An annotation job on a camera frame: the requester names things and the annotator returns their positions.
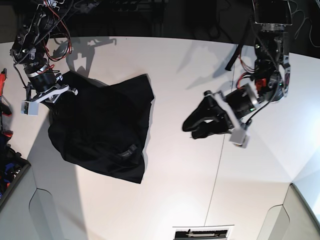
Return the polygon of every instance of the crumpled black cloth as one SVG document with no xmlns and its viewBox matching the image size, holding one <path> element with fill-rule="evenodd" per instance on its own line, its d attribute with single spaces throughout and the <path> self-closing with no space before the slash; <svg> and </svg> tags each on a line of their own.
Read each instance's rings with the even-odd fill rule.
<svg viewBox="0 0 320 240">
<path fill-rule="evenodd" d="M 95 173 L 140 184 L 154 99 L 148 76 L 97 87 L 69 71 L 63 83 L 76 88 L 78 95 L 62 94 L 50 106 L 48 134 L 62 158 Z"/>
</svg>

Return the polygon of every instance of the white table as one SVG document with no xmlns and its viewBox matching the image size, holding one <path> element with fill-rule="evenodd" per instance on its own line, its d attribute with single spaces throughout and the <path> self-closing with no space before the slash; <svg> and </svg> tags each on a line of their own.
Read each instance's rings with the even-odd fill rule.
<svg viewBox="0 0 320 240">
<path fill-rule="evenodd" d="M 63 161 L 51 145 L 45 106 L 37 117 L 19 113 L 25 91 L 12 67 L 12 44 L 0 44 L 0 68 L 9 75 L 4 96 L 14 109 L 10 143 L 31 162 L 37 187 L 53 195 L 65 238 L 170 240 L 172 227 L 235 225 L 232 239 L 257 239 L 268 210 L 283 203 L 320 145 L 320 60 L 291 54 L 289 97 L 254 118 L 249 147 L 239 149 L 229 135 L 193 140 L 181 130 L 204 91 L 231 91 L 242 71 L 238 61 L 233 71 L 224 70 L 235 45 L 142 37 L 72 41 L 70 68 L 108 85 L 147 73 L 155 101 L 142 184 L 90 172 Z M 48 47 L 58 46 L 52 40 Z M 255 59 L 251 48 L 243 56 Z M 54 69 L 67 72 L 66 61 Z"/>
</svg>

